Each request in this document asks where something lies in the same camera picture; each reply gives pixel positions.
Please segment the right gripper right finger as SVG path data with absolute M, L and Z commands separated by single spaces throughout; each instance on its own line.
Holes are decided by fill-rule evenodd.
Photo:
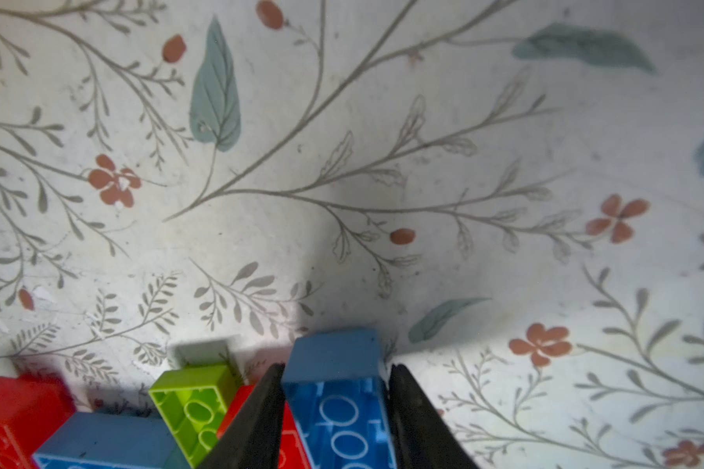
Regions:
M 388 381 L 389 421 L 399 468 L 477 469 L 406 365 Z

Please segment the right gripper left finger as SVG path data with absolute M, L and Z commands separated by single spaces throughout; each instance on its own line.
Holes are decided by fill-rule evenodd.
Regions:
M 199 469 L 279 467 L 286 401 L 281 386 L 284 370 L 283 363 L 267 369 Z

